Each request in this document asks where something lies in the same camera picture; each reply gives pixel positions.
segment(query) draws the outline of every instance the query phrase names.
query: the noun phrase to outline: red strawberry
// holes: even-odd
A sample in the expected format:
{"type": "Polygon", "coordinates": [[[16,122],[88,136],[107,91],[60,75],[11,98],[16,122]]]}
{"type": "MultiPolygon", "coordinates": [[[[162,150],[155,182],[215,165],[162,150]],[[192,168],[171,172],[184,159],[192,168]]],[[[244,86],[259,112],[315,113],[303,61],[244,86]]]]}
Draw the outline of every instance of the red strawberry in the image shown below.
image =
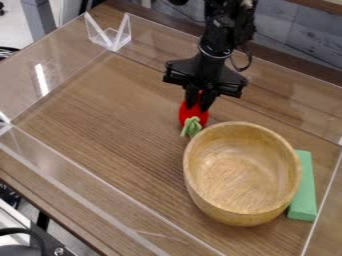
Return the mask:
{"type": "Polygon", "coordinates": [[[187,109],[187,104],[183,101],[180,108],[179,108],[179,123],[182,127],[184,127],[186,119],[191,118],[192,116],[196,116],[200,121],[202,127],[204,127],[207,121],[208,121],[208,111],[202,112],[199,107],[199,102],[194,105],[191,109],[187,109]]]}

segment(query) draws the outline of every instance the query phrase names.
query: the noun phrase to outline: wooden tabletop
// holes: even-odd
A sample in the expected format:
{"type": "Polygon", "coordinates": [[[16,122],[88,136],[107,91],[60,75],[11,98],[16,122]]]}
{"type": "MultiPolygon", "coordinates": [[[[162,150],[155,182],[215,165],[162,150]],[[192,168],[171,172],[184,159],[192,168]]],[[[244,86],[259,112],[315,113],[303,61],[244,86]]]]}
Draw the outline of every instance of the wooden tabletop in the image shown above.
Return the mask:
{"type": "Polygon", "coordinates": [[[341,15],[342,1],[341,0],[287,0],[311,8],[341,15]]]}
{"type": "MultiPolygon", "coordinates": [[[[115,27],[123,13],[104,4],[94,16],[115,27]]],[[[176,122],[183,90],[162,82],[162,70],[166,60],[194,54],[198,39],[131,22],[131,44],[119,54],[103,52],[13,120],[0,138],[0,178],[104,255],[299,255],[311,223],[283,214],[236,228],[191,202],[182,170],[188,140],[176,122]]],[[[64,45],[71,31],[87,33],[81,18],[45,42],[64,45]]],[[[219,98],[210,122],[257,123],[311,151],[321,205],[341,154],[341,88],[263,60],[244,74],[243,99],[219,98]]]]}

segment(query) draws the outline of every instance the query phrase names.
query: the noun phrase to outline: green block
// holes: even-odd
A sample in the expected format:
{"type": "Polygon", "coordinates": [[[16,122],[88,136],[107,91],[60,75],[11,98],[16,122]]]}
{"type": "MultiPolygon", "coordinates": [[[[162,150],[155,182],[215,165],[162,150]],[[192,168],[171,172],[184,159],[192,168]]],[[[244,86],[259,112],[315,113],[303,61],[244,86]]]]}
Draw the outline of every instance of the green block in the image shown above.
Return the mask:
{"type": "Polygon", "coordinates": [[[297,150],[302,164],[302,180],[299,190],[289,207],[287,217],[297,220],[314,221],[317,217],[315,181],[313,173],[311,153],[297,150]]]}

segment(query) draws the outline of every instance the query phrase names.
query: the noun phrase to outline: wooden table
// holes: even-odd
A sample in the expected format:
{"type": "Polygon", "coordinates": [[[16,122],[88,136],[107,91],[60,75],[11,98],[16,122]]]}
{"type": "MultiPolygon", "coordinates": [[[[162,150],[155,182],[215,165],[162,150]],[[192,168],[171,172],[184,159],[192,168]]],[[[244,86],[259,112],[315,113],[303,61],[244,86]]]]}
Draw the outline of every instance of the wooden table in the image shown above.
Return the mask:
{"type": "MultiPolygon", "coordinates": [[[[123,13],[104,4],[92,15],[118,27],[123,13]]],[[[191,202],[183,90],[162,82],[162,71],[166,60],[192,56],[198,38],[135,16],[131,26],[118,54],[90,42],[79,18],[0,65],[0,111],[12,120],[0,130],[0,178],[104,255],[299,255],[311,223],[282,215],[230,227],[191,202]]],[[[261,124],[311,151],[321,205],[341,158],[341,87],[261,59],[244,75],[243,98],[220,97],[210,122],[261,124]]],[[[335,252],[317,240],[319,252],[335,252]]]]}

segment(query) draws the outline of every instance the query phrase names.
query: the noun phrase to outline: wall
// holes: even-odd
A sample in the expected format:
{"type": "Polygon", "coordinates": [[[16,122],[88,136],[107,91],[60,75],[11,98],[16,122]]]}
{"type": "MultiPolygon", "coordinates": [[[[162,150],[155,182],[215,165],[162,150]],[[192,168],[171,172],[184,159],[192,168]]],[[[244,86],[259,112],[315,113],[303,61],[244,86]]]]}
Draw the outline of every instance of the wall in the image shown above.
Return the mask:
{"type": "Polygon", "coordinates": [[[259,0],[259,38],[266,36],[342,69],[342,16],[285,0],[259,0]]]}

